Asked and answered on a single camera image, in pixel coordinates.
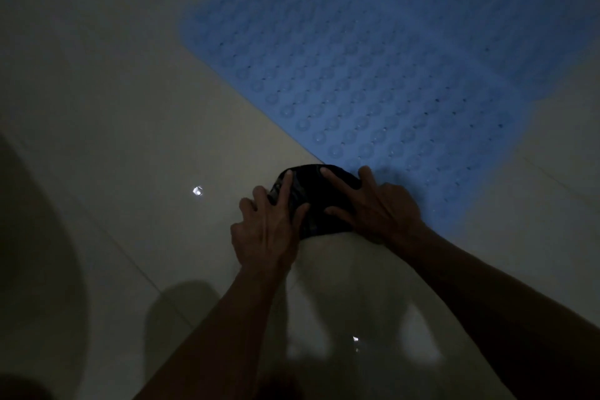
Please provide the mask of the blue rubber bath mat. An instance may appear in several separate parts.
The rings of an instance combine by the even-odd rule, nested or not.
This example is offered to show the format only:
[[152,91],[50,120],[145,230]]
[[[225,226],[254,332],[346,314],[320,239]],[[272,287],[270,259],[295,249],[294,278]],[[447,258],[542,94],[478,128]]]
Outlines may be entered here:
[[205,0],[184,45],[312,155],[444,232],[600,36],[600,0]]

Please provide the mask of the person's left forearm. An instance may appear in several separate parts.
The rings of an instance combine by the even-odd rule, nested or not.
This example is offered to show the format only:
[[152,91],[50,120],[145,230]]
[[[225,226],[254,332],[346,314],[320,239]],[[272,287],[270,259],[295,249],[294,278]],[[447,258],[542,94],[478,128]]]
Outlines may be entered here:
[[243,267],[227,293],[133,400],[280,400],[287,380],[258,382],[260,352],[284,270]]

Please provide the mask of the black cloth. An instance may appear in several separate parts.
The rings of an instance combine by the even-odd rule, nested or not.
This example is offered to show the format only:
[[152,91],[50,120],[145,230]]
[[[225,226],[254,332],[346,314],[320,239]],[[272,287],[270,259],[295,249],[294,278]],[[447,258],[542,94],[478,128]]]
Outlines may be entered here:
[[304,203],[310,204],[299,230],[300,240],[353,231],[347,222],[325,213],[328,207],[338,207],[349,213],[355,210],[349,198],[322,176],[321,168],[323,165],[307,164],[289,169],[293,173],[289,196],[290,216],[294,217],[298,207]]

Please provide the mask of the person's right hand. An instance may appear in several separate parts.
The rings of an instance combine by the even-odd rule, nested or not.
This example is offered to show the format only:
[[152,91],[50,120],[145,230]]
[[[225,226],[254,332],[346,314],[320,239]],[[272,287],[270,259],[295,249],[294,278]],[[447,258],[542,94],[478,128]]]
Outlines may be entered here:
[[353,189],[330,169],[320,171],[349,198],[355,210],[353,229],[371,242],[399,252],[426,227],[416,201],[402,186],[376,183],[376,190]]

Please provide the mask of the person's right forearm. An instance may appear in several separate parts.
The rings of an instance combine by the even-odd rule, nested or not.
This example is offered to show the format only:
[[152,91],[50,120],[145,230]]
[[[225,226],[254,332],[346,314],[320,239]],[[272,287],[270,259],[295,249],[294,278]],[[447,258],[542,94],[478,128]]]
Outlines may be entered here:
[[444,302],[517,400],[600,400],[600,328],[423,224],[386,246]]

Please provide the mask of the person's left hand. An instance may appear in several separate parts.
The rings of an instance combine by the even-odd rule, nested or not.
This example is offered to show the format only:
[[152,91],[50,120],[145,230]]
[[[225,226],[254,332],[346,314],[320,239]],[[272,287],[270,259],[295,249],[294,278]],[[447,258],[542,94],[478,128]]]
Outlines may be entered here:
[[269,219],[254,219],[253,198],[242,198],[239,210],[245,222],[245,246],[234,247],[237,260],[245,272],[257,272],[267,278],[282,278],[296,260],[299,233],[293,229],[289,212],[293,172],[287,170],[282,178],[277,201]]

